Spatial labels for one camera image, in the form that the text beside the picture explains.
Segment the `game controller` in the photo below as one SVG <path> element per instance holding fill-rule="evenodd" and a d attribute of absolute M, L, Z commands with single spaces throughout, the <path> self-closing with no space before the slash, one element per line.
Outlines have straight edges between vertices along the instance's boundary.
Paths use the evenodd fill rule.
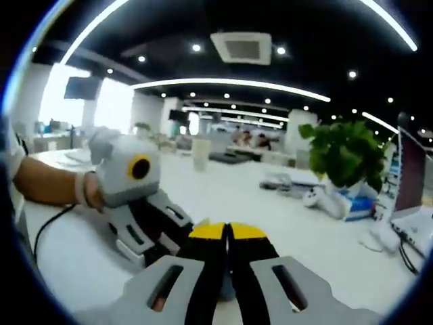
<path fill-rule="evenodd" d="M 307 208 L 317 207 L 324 210 L 335 219 L 343 218 L 343 209 L 336 200 L 325 193 L 325 190 L 315 186 L 302 197 L 302 202 Z"/>

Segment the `black cable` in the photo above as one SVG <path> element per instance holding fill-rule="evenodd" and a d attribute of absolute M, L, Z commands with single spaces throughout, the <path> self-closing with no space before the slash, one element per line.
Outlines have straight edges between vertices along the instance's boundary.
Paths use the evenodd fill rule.
<path fill-rule="evenodd" d="M 71 211 L 73 208 L 75 207 L 75 204 L 70 205 L 69 207 L 66 207 L 65 209 L 61 210 L 57 215 L 54 215 L 53 217 L 49 218 L 48 221 L 46 221 L 43 226 L 41 227 L 41 229 L 39 229 L 37 235 L 36 235 L 36 239 L 35 239 L 35 247 L 33 248 L 33 257 L 35 258 L 35 263 L 36 265 L 38 265 L 38 243 L 39 243 L 39 237 L 41 237 L 41 234 L 43 232 L 43 230 L 53 221 L 59 219 L 62 215 L 64 215 L 65 213 L 68 213 L 69 211 Z"/>
<path fill-rule="evenodd" d="M 408 258 L 407 253 L 405 251 L 405 248 L 403 247 L 403 241 L 400 241 L 400 247 L 398 248 L 398 251 L 400 252 L 400 255 L 403 259 L 403 262 L 405 263 L 407 269 L 412 272 L 415 275 L 418 275 L 419 271 L 415 266 L 413 266 L 411 260 Z"/>

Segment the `potted plant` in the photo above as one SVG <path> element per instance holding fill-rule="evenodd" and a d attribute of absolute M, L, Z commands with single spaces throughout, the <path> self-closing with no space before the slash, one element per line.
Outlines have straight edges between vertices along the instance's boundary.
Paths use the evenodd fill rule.
<path fill-rule="evenodd" d="M 298 129 L 302 138 L 311 139 L 310 168 L 316 175 L 327 175 L 337 188 L 365 182 L 380 192 L 387 145 L 380 146 L 363 121 Z"/>

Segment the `air conditioning unit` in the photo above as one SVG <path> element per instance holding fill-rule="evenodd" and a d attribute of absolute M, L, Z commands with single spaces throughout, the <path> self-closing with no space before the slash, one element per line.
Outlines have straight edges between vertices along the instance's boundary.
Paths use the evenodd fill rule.
<path fill-rule="evenodd" d="M 262 32 L 218 32 L 210 35 L 225 63 L 271 64 L 272 36 Z"/>

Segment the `desk surface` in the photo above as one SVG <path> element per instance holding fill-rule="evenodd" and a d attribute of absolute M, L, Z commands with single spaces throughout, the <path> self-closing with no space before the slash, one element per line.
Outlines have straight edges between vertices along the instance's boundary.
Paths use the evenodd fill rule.
<path fill-rule="evenodd" d="M 79 170 L 65 152 L 35 157 L 55 167 L 66 168 L 66 164 L 68 169 Z M 257 162 L 223 165 L 210 161 L 205 173 L 197 173 L 190 157 L 164 154 L 161 161 L 161 187 L 194 221 L 209 217 L 214 222 L 258 226 L 280 255 L 293 256 L 326 279 L 335 298 L 350 307 L 386 313 L 414 279 L 398 255 L 375 253 L 358 243 L 372 221 L 336 221 L 321 211 L 306 209 L 299 200 L 258 187 L 268 172 L 314 177 L 309 171 Z M 25 209 L 34 242 L 42 223 L 59 210 L 30 202 Z M 70 311 L 109 304 L 137 272 L 118 258 L 112 242 L 104 218 L 82 209 L 63 216 L 44 231 L 39 267 L 50 289 Z M 237 303 L 220 304 L 215 320 L 217 324 L 241 324 Z"/>

